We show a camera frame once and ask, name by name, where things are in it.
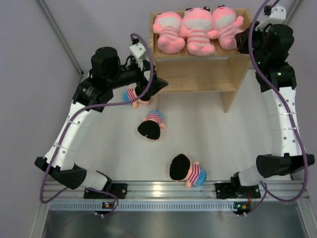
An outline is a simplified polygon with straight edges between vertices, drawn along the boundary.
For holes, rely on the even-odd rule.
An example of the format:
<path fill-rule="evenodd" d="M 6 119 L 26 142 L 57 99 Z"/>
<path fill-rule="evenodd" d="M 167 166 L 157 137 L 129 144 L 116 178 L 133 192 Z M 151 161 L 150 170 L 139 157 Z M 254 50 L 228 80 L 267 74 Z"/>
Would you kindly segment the pink plush face down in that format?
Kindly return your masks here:
<path fill-rule="evenodd" d="M 181 21 L 180 35 L 187 41 L 187 50 L 196 56 L 215 52 L 211 39 L 215 36 L 214 18 L 207 6 L 187 8 Z"/>

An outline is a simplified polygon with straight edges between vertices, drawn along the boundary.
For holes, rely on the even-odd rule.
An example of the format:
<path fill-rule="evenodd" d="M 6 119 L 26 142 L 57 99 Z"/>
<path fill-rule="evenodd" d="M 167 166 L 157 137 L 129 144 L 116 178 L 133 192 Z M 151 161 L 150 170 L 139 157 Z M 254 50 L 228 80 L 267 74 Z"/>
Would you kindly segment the pink plush with heart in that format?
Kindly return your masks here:
<path fill-rule="evenodd" d="M 154 20 L 153 32 L 158 34 L 157 46 L 166 54 L 176 54 L 185 46 L 180 36 L 182 17 L 173 11 L 159 13 Z"/>

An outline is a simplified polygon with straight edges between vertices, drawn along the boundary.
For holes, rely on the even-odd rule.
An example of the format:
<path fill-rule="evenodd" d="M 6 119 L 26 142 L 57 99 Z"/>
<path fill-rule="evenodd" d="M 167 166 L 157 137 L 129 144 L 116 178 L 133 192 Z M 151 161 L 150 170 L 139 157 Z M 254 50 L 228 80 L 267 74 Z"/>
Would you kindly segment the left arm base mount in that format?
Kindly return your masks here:
<path fill-rule="evenodd" d="M 84 199 L 111 199 L 114 195 L 118 199 L 125 199 L 127 195 L 128 184 L 113 182 L 110 187 L 103 192 L 91 189 L 85 189 Z"/>

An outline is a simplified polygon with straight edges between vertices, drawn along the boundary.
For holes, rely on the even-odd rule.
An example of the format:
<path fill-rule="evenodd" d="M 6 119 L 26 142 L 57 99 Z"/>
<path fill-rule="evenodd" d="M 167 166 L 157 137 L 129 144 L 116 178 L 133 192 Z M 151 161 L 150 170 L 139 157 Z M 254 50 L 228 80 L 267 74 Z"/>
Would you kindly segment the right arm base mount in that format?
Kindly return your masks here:
<path fill-rule="evenodd" d="M 215 183 L 214 185 L 217 199 L 261 198 L 258 185 L 239 186 L 233 185 L 230 182 Z"/>

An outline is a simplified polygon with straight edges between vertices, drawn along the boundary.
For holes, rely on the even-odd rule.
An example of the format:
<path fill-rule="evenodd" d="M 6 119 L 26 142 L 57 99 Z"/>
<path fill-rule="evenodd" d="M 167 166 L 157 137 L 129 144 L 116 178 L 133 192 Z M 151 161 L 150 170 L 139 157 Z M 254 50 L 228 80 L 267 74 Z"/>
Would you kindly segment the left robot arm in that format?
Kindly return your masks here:
<path fill-rule="evenodd" d="M 75 164 L 75 156 L 96 118 L 110 106 L 113 91 L 135 83 L 122 104 L 147 102 L 168 82 L 157 77 L 146 45 L 130 46 L 130 56 L 121 65 L 117 50 L 102 47 L 91 58 L 89 77 L 75 91 L 66 121 L 51 149 L 35 160 L 35 166 L 69 189 L 94 188 L 101 198 L 112 192 L 111 180 L 100 172 L 89 172 Z"/>

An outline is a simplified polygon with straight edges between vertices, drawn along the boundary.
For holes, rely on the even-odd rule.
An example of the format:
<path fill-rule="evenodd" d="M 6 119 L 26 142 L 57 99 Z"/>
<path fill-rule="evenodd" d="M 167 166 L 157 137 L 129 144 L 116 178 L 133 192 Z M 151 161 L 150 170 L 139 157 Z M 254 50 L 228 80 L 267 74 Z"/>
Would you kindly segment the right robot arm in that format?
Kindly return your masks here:
<path fill-rule="evenodd" d="M 272 132 L 270 154 L 258 155 L 253 166 L 231 178 L 231 191 L 242 197 L 258 183 L 273 176 L 304 171 L 304 192 L 308 167 L 315 163 L 305 151 L 299 135 L 295 106 L 296 76 L 286 59 L 294 43 L 293 30 L 284 24 L 269 24 L 263 30 L 249 27 L 235 36 L 238 51 L 249 54 L 256 69 L 256 79 L 264 96 Z"/>

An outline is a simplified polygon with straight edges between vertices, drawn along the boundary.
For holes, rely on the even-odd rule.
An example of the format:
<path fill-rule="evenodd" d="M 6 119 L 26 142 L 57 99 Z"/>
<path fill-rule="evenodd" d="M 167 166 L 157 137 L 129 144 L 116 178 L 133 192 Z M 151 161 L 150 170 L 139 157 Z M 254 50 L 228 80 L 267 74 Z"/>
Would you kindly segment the boy doll front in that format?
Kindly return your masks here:
<path fill-rule="evenodd" d="M 200 186 L 207 180 L 207 172 L 198 161 L 191 162 L 184 154 L 173 158 L 169 167 L 169 176 L 173 181 L 184 181 L 185 186 Z"/>

